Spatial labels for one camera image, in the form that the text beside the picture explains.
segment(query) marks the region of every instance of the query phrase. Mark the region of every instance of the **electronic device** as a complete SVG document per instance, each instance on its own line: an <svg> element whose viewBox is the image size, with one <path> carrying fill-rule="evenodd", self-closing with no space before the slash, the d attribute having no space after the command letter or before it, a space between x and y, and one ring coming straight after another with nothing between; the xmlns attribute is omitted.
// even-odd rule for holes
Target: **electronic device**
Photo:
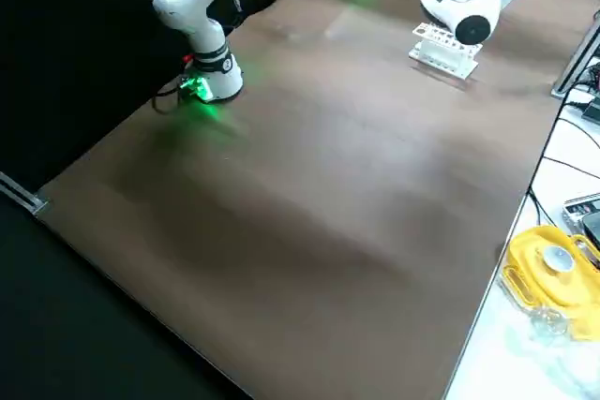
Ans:
<svg viewBox="0 0 600 400"><path fill-rule="evenodd" d="M562 217L573 233L584 233L582 219L586 215L600 212L600 193L566 201Z"/></svg>
<svg viewBox="0 0 600 400"><path fill-rule="evenodd" d="M600 97L594 97L581 117L600 126Z"/></svg>
<svg viewBox="0 0 600 400"><path fill-rule="evenodd" d="M588 237L596 249L600 249L600 212L592 213L590 215L584 215L581 219L583 225L583 231ZM600 271L600 260L597 257L592 256L590 261Z"/></svg>

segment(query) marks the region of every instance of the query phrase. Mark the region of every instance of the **yellow container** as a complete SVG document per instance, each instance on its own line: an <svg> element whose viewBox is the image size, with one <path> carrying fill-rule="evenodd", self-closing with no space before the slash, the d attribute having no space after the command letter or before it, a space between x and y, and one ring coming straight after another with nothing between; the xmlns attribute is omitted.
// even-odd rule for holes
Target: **yellow container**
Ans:
<svg viewBox="0 0 600 400"><path fill-rule="evenodd" d="M508 246L502 281L522 306L550 307L569 318L574 339L600 341L600 272L579 245L600 259L600 252L585 236L568 236L551 226L524 231ZM544 252L551 246L573 257L571 271L561 273L548 266Z"/></svg>

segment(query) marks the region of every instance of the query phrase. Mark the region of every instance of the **black curtain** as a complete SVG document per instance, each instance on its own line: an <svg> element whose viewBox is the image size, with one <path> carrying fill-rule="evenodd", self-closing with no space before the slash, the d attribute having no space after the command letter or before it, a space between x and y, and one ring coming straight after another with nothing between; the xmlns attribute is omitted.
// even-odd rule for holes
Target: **black curtain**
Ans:
<svg viewBox="0 0 600 400"><path fill-rule="evenodd" d="M240 23L275 0L217 0ZM32 191L58 175L181 70L183 36L152 0L3 0L0 171Z"/></svg>

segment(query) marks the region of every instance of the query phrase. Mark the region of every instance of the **floor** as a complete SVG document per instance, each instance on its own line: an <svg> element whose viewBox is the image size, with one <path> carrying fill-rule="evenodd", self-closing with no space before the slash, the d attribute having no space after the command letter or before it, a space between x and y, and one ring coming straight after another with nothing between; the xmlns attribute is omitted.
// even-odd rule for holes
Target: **floor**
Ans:
<svg viewBox="0 0 600 400"><path fill-rule="evenodd" d="M456 82L418 0L278 0L242 96L141 108L43 219L256 398L439 399L596 8L517 0Z"/></svg>
<svg viewBox="0 0 600 400"><path fill-rule="evenodd" d="M2 195L0 218L4 398L249 398Z"/></svg>

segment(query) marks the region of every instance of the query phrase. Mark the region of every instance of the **white table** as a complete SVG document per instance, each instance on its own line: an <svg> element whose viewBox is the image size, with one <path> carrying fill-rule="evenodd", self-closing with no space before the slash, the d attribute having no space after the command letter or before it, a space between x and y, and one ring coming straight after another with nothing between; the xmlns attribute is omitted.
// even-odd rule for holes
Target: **white table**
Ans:
<svg viewBox="0 0 600 400"><path fill-rule="evenodd" d="M573 91L567 101L589 94ZM588 131L600 142L600 126L581 119L572 108L561 117ZM600 175L600 149L580 130L563 121L552 130L545 156ZM561 164L542 160L533 179L533 191L557 226L566 200L600 192L600 180ZM537 222L530 198L521 204L511 236ZM542 224L548 223L542 213ZM600 343L563 342L544 347L532 339L528 316L501 287L498 275L490 283L479 317L473 325L446 400L567 400L600 399Z"/></svg>

